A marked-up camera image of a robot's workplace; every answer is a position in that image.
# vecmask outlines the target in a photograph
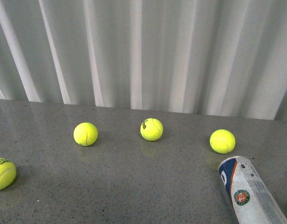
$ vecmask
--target logo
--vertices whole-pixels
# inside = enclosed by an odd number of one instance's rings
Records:
[[[0,165],[2,165],[3,163],[5,162],[9,162],[9,160],[6,160],[6,159],[0,159]]]
[[[250,201],[251,195],[246,190],[238,190],[234,194],[237,205],[245,205]]]

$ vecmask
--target can lid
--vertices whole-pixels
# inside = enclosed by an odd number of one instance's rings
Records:
[[[248,159],[248,158],[246,158],[245,156],[241,156],[241,155],[229,157],[229,158],[225,159],[224,161],[222,161],[222,162],[219,164],[219,166],[218,166],[218,171],[219,171],[220,167],[221,167],[226,161],[231,160],[231,159],[235,159],[235,158]]]

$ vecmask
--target curtain fold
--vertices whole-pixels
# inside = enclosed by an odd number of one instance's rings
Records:
[[[287,0],[0,0],[0,99],[287,120]]]

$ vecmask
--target tennis ball logo text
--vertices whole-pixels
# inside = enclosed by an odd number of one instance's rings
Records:
[[[142,126],[143,126],[143,129],[145,129],[147,126],[145,125],[145,122],[147,122],[148,120],[145,120],[143,123],[142,123]]]
[[[3,163],[9,162],[9,160],[6,159],[0,159],[0,165],[2,165]]]

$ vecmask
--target tennis ball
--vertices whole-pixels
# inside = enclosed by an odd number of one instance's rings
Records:
[[[162,133],[162,123],[155,118],[146,119],[140,126],[140,134],[148,141],[158,140],[162,136]]]
[[[226,154],[231,152],[235,147],[234,135],[225,129],[219,129],[212,133],[210,137],[210,146],[214,151]]]
[[[74,130],[75,141],[82,146],[92,145],[98,138],[98,130],[91,123],[81,123]]]
[[[16,167],[12,162],[0,158],[0,190],[10,185],[16,177]]]

